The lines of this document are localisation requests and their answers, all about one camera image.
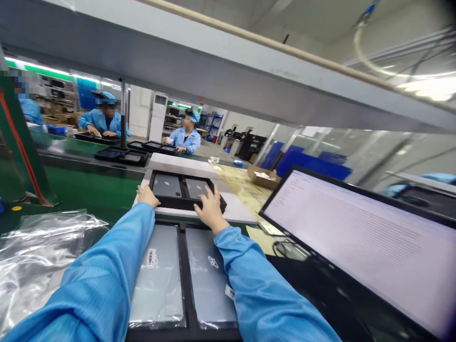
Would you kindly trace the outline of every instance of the yellow object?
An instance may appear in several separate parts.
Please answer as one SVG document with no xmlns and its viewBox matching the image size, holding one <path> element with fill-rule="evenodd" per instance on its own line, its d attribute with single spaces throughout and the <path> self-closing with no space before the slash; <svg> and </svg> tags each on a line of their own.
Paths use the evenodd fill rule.
<svg viewBox="0 0 456 342">
<path fill-rule="evenodd" d="M 94 130 L 92 131 L 92 135 L 101 136 L 100 132 L 95 127 L 94 127 Z"/>
</svg>

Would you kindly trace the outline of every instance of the gray tablet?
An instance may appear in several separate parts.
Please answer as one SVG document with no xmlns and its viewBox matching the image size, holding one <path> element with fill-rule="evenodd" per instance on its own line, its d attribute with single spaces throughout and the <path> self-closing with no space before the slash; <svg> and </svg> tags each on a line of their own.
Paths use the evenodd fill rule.
<svg viewBox="0 0 456 342">
<path fill-rule="evenodd" d="M 177 228 L 155 225 L 136 279 L 131 328 L 185 326 L 180 276 Z"/>
<path fill-rule="evenodd" d="M 223 258 L 210 230 L 185 230 L 189 252 L 191 286 L 199 325 L 202 329 L 237 326 L 236 310 Z"/>
<path fill-rule="evenodd" d="M 159 196 L 182 197 L 179 178 L 160 173 L 155 175 L 152 192 Z"/>
<path fill-rule="evenodd" d="M 207 195 L 206 185 L 208 184 L 205 181 L 186 178 L 186 182 L 190 198 L 199 199 L 198 195 Z"/>
</svg>

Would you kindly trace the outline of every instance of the computer monitor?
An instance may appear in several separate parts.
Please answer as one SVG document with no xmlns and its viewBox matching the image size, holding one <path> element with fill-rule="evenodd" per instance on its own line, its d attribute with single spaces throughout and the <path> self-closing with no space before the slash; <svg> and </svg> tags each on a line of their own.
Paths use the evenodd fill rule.
<svg viewBox="0 0 456 342">
<path fill-rule="evenodd" d="M 292 167 L 260 216 L 435 337 L 456 308 L 456 221 Z"/>
</svg>

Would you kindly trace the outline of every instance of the packaging box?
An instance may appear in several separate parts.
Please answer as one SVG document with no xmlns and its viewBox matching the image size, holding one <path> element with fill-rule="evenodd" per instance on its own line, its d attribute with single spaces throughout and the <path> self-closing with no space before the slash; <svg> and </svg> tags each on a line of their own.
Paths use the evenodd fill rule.
<svg viewBox="0 0 456 342">
<path fill-rule="evenodd" d="M 264 172 L 265 174 L 267 174 L 269 176 L 269 178 L 275 178 L 276 181 L 273 181 L 273 180 L 270 180 L 267 178 L 263 178 L 263 177 L 259 177 L 255 174 L 255 172 L 258 172 L 258 173 Z M 270 170 L 262 169 L 262 168 L 259 168 L 257 166 L 253 166 L 253 165 L 249 166 L 249 168 L 247 170 L 247 174 L 248 174 L 250 180 L 252 181 L 252 183 L 262 186 L 264 188 L 271 189 L 271 190 L 274 190 L 277 187 L 277 185 L 279 185 L 279 182 L 282 179 L 277 176 L 275 170 L 270 171 Z"/>
</svg>

